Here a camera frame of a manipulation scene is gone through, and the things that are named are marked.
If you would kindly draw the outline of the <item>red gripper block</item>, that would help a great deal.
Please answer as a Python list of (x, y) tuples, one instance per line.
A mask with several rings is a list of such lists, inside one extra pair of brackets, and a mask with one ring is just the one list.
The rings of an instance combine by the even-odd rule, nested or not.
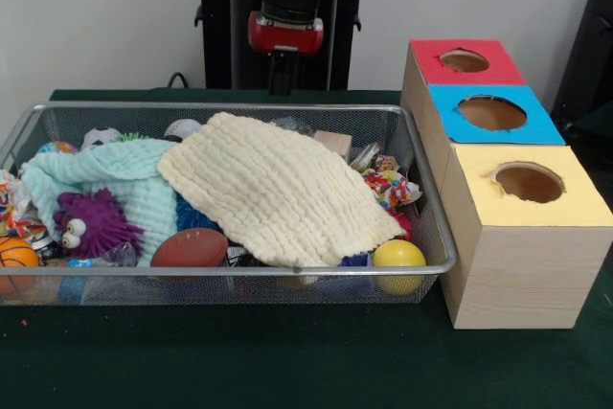
[(315, 18), (307, 25), (274, 21), (261, 11), (251, 11), (248, 18), (248, 41), (251, 48), (258, 53), (271, 53), (268, 78), (270, 95), (291, 93), (296, 54), (316, 55), (323, 39), (324, 23), (321, 18)]

